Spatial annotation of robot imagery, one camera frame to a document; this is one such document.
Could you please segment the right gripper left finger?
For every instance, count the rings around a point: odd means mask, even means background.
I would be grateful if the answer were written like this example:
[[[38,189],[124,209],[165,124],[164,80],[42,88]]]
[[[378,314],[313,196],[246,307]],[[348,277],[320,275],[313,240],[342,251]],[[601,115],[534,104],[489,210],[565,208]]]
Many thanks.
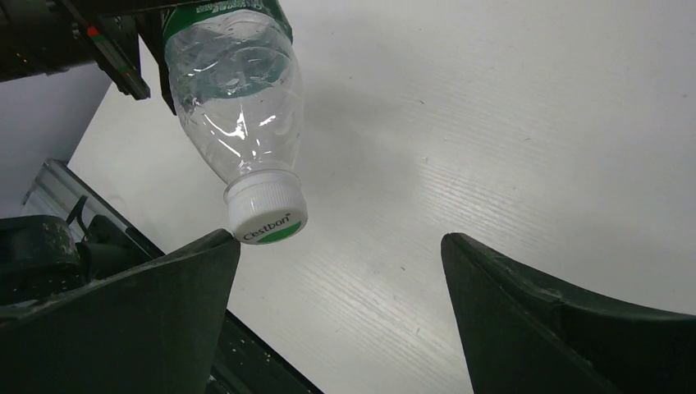
[[[202,393],[240,243],[217,230],[117,275],[1,310],[4,393]]]

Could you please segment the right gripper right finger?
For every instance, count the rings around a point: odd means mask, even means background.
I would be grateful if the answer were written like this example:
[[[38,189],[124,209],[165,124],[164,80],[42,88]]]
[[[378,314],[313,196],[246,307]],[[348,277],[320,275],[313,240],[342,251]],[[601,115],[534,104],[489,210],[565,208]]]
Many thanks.
[[[475,392],[694,392],[693,315],[600,295],[461,233],[441,256]]]

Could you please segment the clear bottle dark green label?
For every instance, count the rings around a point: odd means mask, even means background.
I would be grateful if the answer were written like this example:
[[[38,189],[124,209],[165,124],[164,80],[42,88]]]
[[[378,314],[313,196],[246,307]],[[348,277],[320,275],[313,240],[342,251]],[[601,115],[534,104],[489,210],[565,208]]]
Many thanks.
[[[277,1],[219,1],[163,17],[163,56],[180,124],[225,182],[232,235],[282,241],[308,220],[294,165],[304,99],[292,29]]]

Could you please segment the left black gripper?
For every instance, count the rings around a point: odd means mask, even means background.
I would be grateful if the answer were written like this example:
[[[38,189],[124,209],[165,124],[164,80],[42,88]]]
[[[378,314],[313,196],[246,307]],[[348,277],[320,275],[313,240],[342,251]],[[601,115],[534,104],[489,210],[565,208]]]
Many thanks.
[[[163,58],[163,18],[178,1],[3,1],[1,80],[54,75],[96,64],[136,100],[151,90],[140,65],[145,44],[158,64],[162,97],[173,108]]]

